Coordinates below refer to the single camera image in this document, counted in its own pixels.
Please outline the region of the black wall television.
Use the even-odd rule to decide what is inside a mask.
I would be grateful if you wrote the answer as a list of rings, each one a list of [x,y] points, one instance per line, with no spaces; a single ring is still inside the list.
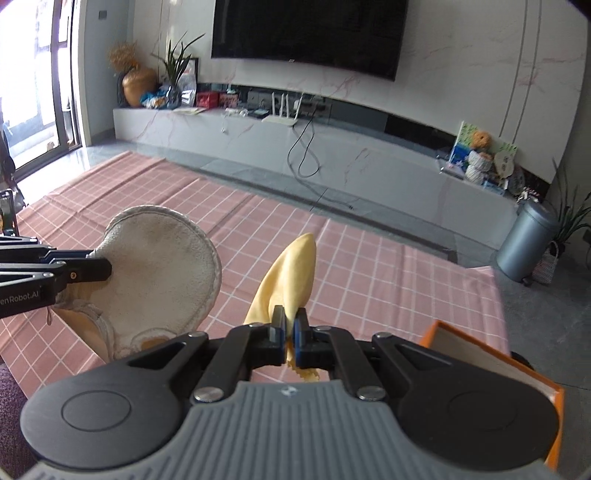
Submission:
[[[217,1],[211,56],[307,63],[394,80],[408,7],[398,0]]]

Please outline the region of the grey metal trash can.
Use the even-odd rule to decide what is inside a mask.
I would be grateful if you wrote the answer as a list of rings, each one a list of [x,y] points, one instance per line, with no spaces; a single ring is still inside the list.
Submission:
[[[540,203],[520,204],[517,219],[496,255],[498,268],[521,283],[534,271],[559,230],[556,216]]]

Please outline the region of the golden round vase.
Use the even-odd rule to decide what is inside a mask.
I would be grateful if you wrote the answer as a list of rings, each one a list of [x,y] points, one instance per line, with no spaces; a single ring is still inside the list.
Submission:
[[[132,108],[141,106],[140,98],[156,90],[158,76],[154,69],[139,67],[131,69],[122,80],[122,88],[127,103]]]

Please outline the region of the pink checkered tablecloth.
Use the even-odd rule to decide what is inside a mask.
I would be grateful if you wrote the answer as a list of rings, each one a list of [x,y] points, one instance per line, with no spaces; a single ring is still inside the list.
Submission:
[[[506,352],[491,268],[464,268],[384,236],[223,186],[163,159],[126,152],[47,194],[18,217],[22,234],[60,249],[90,249],[109,221],[160,205],[194,221],[221,259],[221,290],[201,329],[221,337],[245,320],[264,274],[302,234],[317,243],[311,324],[368,339],[387,331],[418,342],[443,321]]]

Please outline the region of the phone on metal stand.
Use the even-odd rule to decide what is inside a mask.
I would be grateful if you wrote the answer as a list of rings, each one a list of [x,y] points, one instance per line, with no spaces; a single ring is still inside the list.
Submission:
[[[0,193],[1,234],[4,236],[18,236],[18,224],[14,205],[14,195],[11,189]]]

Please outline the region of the green plant in vase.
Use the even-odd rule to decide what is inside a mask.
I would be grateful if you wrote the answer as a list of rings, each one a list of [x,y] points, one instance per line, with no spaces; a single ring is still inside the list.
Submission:
[[[169,110],[176,109],[181,104],[181,90],[178,83],[189,61],[192,59],[187,50],[191,45],[200,40],[204,34],[193,38],[188,43],[183,42],[184,36],[185,34],[175,44],[172,44],[171,40],[168,41],[166,55],[164,57],[154,53],[151,54],[152,57],[158,59],[164,66],[166,78],[169,83],[166,91],[166,102]]]

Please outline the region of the teddy bear on shelf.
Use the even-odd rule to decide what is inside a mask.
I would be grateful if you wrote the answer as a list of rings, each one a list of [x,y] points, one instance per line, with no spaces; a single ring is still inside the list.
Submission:
[[[470,148],[475,151],[487,152],[492,143],[491,135],[484,130],[476,130],[472,133]]]

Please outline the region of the white round bath mitt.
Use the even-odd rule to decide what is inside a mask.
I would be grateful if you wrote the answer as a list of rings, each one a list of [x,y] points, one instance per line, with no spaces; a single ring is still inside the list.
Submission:
[[[68,285],[54,309],[106,362],[195,330],[221,289],[211,239],[166,207],[120,212],[90,256],[109,261],[109,278]]]

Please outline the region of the white wifi router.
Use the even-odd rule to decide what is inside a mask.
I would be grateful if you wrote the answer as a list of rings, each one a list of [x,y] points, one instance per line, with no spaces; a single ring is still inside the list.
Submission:
[[[298,116],[300,116],[301,102],[304,100],[304,95],[290,101],[288,93],[271,94],[271,111],[270,115],[263,118],[263,122],[280,124],[287,127],[294,127],[297,124]]]

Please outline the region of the yellow cloth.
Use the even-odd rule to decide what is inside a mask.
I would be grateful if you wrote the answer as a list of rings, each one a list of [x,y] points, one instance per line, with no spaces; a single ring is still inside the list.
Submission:
[[[280,253],[259,284],[243,323],[268,324],[273,310],[282,306],[287,318],[287,366],[304,382],[318,382],[320,375],[314,368],[301,369],[294,352],[294,320],[297,311],[307,305],[315,280],[317,244],[311,233],[297,237]]]

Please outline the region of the potted leafy floor plant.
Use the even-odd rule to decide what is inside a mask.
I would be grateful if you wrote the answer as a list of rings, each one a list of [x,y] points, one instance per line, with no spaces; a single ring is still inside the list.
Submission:
[[[565,169],[555,160],[552,163],[558,188],[558,204],[549,203],[548,206],[557,219],[558,230],[532,273],[532,279],[542,285],[552,283],[558,261],[571,237],[576,232],[590,228],[590,192],[581,197],[579,185],[570,188]]]

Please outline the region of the orange cardboard box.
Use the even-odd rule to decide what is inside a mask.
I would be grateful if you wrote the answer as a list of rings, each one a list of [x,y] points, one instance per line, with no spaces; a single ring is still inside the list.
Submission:
[[[443,321],[437,320],[422,337],[420,345],[465,363],[521,381],[540,391],[554,406],[559,429],[545,459],[547,467],[558,471],[564,431],[565,390],[533,368],[506,355]]]

